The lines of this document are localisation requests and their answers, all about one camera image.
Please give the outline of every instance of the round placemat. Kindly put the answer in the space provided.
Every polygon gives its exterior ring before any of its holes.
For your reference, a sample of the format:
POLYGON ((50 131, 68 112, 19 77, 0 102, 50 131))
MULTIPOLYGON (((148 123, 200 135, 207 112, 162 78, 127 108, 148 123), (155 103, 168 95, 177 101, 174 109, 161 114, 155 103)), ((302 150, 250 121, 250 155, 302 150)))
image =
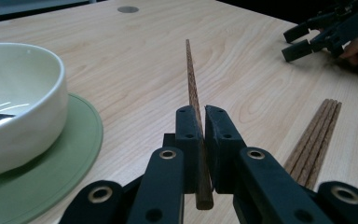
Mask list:
POLYGON ((59 202, 86 175, 102 141, 98 112, 70 93, 68 118, 55 143, 22 167, 0 175, 0 223, 30 221, 59 202))

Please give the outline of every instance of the wooden chopstick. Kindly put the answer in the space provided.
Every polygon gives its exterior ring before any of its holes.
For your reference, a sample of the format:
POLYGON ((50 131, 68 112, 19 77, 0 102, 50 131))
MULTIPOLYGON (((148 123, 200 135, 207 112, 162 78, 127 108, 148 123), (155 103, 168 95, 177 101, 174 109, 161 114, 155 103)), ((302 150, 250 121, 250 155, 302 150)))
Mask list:
POLYGON ((300 185, 313 188, 342 103, 325 99, 289 156, 284 169, 300 185))
POLYGON ((193 59, 191 57, 190 41, 186 40, 187 57, 187 81, 189 103, 196 110, 196 120, 200 130, 202 141, 200 146, 200 159, 198 167, 198 184, 196 187, 196 206, 199 210, 210 210, 213 208, 212 183, 209 168, 206 161, 206 149, 203 142, 203 130, 200 115, 199 96, 197 94, 196 79, 194 76, 193 59))
POLYGON ((334 111, 333 118, 332 118, 331 123, 328 127, 326 136, 322 142, 322 146, 319 151, 319 155, 316 157, 316 161, 312 167, 312 170, 310 171, 310 176, 308 177, 307 183, 305 185, 305 187, 307 189, 313 189, 315 187, 316 179, 318 177, 319 172, 321 171, 322 164, 324 162, 324 156, 327 152, 327 148, 330 143, 330 139, 333 135, 334 128, 336 127, 338 114, 339 114, 339 111, 341 110, 341 106, 342 106, 342 103, 339 102, 337 104, 335 111, 334 111))

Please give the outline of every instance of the white bowl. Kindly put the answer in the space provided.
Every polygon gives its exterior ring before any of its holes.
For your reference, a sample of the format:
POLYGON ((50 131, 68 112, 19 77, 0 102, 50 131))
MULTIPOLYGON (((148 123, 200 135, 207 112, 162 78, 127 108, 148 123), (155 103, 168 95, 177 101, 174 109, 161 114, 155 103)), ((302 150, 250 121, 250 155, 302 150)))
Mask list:
POLYGON ((0 43, 0 174, 46 151, 66 122, 68 92, 62 60, 37 46, 0 43))

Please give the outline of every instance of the bowl rim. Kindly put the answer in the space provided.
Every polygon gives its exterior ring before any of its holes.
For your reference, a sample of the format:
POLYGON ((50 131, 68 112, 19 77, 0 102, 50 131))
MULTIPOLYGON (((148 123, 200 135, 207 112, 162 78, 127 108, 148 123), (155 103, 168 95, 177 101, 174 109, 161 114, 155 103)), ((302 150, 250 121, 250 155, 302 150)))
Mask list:
POLYGON ((60 74, 57 78, 57 81, 50 88, 50 90, 42 98, 40 98, 37 102, 35 102, 32 106, 30 106, 29 109, 22 111, 20 114, 14 116, 10 121, 1 124, 0 130, 2 130, 2 129, 5 129, 6 126, 13 123, 15 120, 22 119, 26 114, 32 113, 38 107, 40 107, 43 104, 43 102, 45 102, 46 99, 48 99, 53 94, 53 92, 55 92, 62 85, 62 83, 66 81, 66 75, 65 75, 65 67, 63 65, 62 59, 57 54, 55 54, 53 51, 51 51, 49 49, 45 49, 45 48, 42 48, 42 47, 39 47, 36 45, 31 45, 31 44, 10 43, 10 42, 0 43, 0 46, 16 46, 16 47, 21 47, 21 48, 42 50, 42 51, 46 52, 47 54, 49 54, 50 56, 52 56, 52 58, 56 60, 56 62, 59 65, 59 68, 60 68, 60 74))

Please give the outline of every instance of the wooden table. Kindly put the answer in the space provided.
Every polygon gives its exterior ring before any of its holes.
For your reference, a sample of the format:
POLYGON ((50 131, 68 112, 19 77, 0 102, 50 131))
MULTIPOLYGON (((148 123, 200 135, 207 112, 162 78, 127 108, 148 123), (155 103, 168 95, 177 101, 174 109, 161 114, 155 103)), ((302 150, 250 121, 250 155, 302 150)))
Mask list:
MULTIPOLYGON (((89 183, 126 185, 142 175, 175 111, 188 105, 190 39, 200 105, 224 108, 248 146, 284 164, 326 98, 342 102, 318 183, 358 188, 358 75, 319 52, 287 63, 282 33, 292 23, 213 0, 112 0, 0 22, 0 42, 57 53, 68 90, 90 101, 104 126, 103 147, 83 181, 34 223, 55 223, 89 183), (136 13, 121 13, 132 6, 136 13)), ((185 223, 238 223, 232 197, 214 195, 212 211, 186 195, 185 223)))

